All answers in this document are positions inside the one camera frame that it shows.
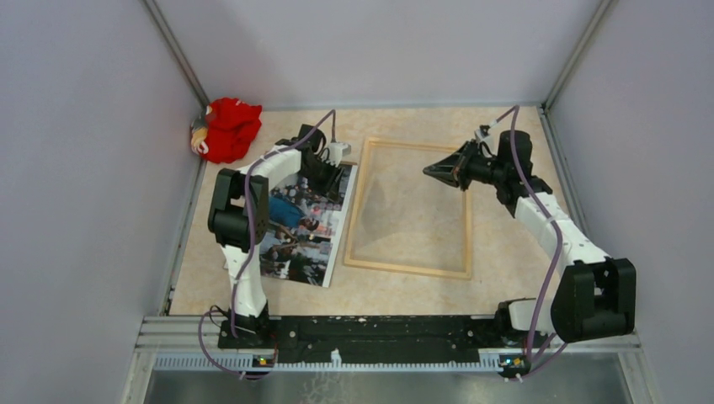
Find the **printed photo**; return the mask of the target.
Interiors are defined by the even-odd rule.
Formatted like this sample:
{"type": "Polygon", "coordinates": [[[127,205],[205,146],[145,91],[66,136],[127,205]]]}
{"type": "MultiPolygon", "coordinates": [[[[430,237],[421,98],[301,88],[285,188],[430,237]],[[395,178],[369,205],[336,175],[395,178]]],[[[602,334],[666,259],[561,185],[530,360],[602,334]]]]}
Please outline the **printed photo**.
{"type": "Polygon", "coordinates": [[[357,165],[342,163],[337,196],[320,195],[292,174],[269,194],[269,224],[258,246],[261,275],[327,288],[348,212],[357,165]]]}

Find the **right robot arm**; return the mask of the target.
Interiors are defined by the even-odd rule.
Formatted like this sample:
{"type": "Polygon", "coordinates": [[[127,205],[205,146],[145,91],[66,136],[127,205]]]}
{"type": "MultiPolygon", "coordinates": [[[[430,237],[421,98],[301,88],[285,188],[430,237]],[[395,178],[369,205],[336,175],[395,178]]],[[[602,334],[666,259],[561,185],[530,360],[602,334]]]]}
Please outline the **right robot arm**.
{"type": "Polygon", "coordinates": [[[515,347],[528,332],[555,334],[565,343],[631,334],[635,328],[637,272],[626,258],[595,246],[560,207],[551,187],[532,172],[530,135],[504,131],[491,153],[486,140],[465,142],[423,173],[466,191],[492,185],[498,202],[555,260],[559,282],[552,298],[507,300],[493,324],[496,340],[515,347]]]}

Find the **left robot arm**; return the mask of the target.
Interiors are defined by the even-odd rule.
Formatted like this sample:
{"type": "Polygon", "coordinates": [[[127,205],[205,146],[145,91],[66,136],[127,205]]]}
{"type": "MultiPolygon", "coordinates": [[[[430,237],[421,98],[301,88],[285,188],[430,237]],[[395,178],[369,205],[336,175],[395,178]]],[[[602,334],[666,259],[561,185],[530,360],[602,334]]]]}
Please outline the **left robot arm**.
{"type": "Polygon", "coordinates": [[[239,169],[223,168],[216,176],[208,229],[224,254],[231,285],[225,333],[250,348],[269,340],[269,311],[261,281],[258,247],[269,226],[269,192],[293,174],[306,178],[318,194],[338,196],[341,163],[350,144],[327,140],[313,125],[277,141],[254,162],[239,169]]]}

